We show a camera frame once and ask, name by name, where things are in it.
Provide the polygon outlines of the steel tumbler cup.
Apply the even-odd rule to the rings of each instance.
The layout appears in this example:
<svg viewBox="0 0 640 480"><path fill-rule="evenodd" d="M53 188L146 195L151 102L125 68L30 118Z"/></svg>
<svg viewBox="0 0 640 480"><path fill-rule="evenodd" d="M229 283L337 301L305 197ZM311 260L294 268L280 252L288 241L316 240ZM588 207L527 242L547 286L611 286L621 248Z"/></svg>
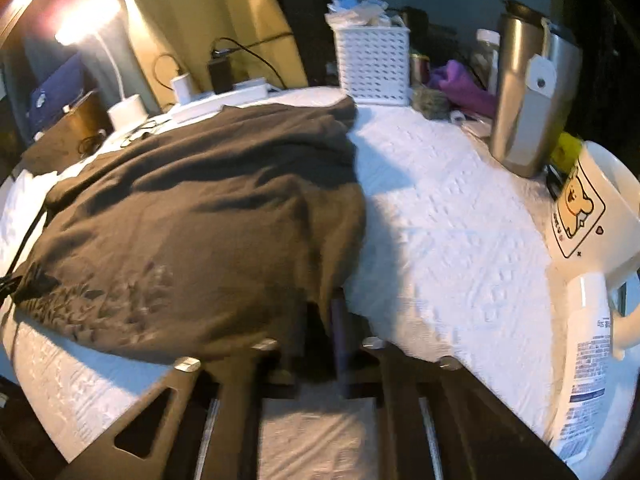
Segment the steel tumbler cup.
<svg viewBox="0 0 640 480"><path fill-rule="evenodd" d="M512 174L533 178L566 125L582 50L573 33L548 16L516 0L504 6L490 154Z"/></svg>

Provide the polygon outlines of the white bear mug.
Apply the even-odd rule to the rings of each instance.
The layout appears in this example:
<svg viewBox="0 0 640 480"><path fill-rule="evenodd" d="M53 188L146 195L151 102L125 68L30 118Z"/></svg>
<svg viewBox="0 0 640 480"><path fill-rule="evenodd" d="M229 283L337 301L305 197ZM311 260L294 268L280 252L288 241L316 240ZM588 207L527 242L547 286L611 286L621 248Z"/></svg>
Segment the white bear mug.
<svg viewBox="0 0 640 480"><path fill-rule="evenodd" d="M639 180L603 146L582 144L552 204L546 244L556 296L568 312L592 301L591 323L639 271Z"/></svg>

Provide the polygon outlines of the dark olive t-shirt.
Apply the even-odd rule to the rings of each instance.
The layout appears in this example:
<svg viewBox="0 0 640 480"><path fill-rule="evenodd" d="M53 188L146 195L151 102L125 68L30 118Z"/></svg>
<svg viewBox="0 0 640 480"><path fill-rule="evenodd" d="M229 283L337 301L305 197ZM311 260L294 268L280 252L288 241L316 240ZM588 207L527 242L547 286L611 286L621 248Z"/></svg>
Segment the dark olive t-shirt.
<svg viewBox="0 0 640 480"><path fill-rule="evenodd" d="M133 360L279 341L296 307L327 315L357 264L357 115L349 98L227 107L99 156L50 189L2 294L49 330Z"/></svg>

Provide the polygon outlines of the black charger adapter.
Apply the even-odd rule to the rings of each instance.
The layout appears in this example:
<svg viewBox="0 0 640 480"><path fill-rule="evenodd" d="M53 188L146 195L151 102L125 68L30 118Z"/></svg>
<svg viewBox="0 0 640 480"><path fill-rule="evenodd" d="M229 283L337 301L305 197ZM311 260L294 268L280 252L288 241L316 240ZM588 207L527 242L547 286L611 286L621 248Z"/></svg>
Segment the black charger adapter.
<svg viewBox="0 0 640 480"><path fill-rule="evenodd" d="M233 76L230 60L226 56L215 56L207 63L209 79L215 94L233 90Z"/></svg>

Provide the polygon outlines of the white plastic bag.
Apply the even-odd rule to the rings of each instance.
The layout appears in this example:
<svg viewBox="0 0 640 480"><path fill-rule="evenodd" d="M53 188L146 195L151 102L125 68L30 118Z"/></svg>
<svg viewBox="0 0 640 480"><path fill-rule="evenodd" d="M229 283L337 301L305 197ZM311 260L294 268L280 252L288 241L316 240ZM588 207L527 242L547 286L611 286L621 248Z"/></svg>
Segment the white plastic bag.
<svg viewBox="0 0 640 480"><path fill-rule="evenodd" d="M326 8L324 17L333 29L405 26L399 12L384 0L331 0Z"/></svg>

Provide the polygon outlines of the grey furry item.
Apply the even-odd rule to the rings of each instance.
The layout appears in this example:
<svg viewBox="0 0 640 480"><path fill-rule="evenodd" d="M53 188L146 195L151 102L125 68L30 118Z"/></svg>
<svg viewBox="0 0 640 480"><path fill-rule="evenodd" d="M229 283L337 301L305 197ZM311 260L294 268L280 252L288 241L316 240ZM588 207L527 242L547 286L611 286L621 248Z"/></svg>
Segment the grey furry item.
<svg viewBox="0 0 640 480"><path fill-rule="evenodd" d="M446 94L423 84L412 88L411 106L427 120L449 119L450 102Z"/></svg>

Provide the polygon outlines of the brown cardboard box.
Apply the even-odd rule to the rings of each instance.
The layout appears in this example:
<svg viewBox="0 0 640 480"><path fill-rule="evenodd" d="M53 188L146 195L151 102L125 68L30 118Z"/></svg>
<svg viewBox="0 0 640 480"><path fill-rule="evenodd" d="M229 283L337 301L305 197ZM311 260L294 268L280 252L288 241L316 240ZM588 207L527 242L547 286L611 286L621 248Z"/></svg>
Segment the brown cardboard box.
<svg viewBox="0 0 640 480"><path fill-rule="evenodd" d="M99 93L93 90L24 151L21 163L36 176L62 172L94 154L113 131Z"/></svg>

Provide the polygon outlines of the white lidded jar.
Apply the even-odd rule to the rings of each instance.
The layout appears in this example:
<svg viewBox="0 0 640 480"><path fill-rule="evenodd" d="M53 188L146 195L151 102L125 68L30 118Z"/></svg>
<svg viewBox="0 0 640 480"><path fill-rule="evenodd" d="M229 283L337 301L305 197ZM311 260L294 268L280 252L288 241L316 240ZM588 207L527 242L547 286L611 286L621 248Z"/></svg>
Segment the white lidded jar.
<svg viewBox="0 0 640 480"><path fill-rule="evenodd" d="M479 28L476 31L476 48L471 65L486 90L495 96L498 86L500 34L494 30Z"/></svg>

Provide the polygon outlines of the white desk lamp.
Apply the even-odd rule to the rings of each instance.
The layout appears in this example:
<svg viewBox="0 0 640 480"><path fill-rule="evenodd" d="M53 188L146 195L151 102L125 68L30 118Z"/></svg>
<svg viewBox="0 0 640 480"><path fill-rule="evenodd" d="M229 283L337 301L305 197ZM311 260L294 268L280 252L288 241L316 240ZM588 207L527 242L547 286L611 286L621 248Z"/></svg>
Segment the white desk lamp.
<svg viewBox="0 0 640 480"><path fill-rule="evenodd" d="M119 0L73 0L62 11L54 39L94 58L91 73L106 99L108 118L116 132L126 133L139 128L149 112L120 14Z"/></svg>

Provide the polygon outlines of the purple cloth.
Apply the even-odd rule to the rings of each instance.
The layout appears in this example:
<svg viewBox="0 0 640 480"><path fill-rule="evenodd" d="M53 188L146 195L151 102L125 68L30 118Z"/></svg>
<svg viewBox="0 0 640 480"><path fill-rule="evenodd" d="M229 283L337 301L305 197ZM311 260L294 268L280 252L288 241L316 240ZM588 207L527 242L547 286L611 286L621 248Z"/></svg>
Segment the purple cloth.
<svg viewBox="0 0 640 480"><path fill-rule="evenodd" d="M456 60L449 60L445 65L433 68L428 86L441 91L458 107L488 118L495 117L496 97L480 88L466 67Z"/></svg>

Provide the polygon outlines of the laptop with blue screen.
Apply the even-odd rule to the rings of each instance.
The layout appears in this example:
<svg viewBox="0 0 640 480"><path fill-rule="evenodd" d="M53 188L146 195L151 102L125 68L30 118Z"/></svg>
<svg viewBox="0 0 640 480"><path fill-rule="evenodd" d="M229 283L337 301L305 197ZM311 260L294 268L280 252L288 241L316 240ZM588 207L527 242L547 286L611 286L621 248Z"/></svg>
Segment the laptop with blue screen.
<svg viewBox="0 0 640 480"><path fill-rule="evenodd" d="M31 133L46 130L86 93L85 65L79 53L63 63L30 95L28 121Z"/></svg>

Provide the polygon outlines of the white charger adapter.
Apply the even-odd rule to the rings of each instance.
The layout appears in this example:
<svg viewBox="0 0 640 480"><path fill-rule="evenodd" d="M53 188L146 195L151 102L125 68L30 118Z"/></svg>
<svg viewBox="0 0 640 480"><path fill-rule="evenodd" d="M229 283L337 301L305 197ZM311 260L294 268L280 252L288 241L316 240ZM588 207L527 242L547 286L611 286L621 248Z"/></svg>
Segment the white charger adapter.
<svg viewBox="0 0 640 480"><path fill-rule="evenodd" d="M183 106L193 101L196 92L189 73L175 76L171 79L170 83L179 105Z"/></svg>

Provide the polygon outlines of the white power strip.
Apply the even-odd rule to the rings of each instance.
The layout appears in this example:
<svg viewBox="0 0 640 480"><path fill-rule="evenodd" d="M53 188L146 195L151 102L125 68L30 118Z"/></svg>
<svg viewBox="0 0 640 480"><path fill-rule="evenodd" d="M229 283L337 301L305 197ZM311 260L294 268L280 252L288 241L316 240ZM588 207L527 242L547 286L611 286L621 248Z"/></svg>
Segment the white power strip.
<svg viewBox="0 0 640 480"><path fill-rule="evenodd" d="M202 93L196 96L191 101L191 104L203 104L213 107L222 107L225 105L235 106L265 99L268 96L269 90L270 84L268 84L265 78L260 77L239 82L228 92L219 94L214 92Z"/></svg>

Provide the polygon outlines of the white lotion bottle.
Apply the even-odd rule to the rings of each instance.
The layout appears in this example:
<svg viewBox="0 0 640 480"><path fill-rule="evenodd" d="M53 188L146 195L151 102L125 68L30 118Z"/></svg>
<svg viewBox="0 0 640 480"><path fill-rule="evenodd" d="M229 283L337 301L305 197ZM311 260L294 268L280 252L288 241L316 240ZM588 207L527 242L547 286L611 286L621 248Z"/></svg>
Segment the white lotion bottle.
<svg viewBox="0 0 640 480"><path fill-rule="evenodd" d="M611 309L605 277L590 272L567 284L566 357L549 445L567 465L583 460L596 433L611 357Z"/></svg>

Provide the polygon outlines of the white plastic basket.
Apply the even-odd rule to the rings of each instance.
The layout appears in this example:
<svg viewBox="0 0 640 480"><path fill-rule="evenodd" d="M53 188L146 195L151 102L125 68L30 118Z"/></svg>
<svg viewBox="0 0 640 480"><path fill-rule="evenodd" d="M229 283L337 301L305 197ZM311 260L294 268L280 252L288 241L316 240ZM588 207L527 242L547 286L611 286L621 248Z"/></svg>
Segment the white plastic basket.
<svg viewBox="0 0 640 480"><path fill-rule="evenodd" d="M409 103L409 29L400 26L334 28L341 89L357 104Z"/></svg>

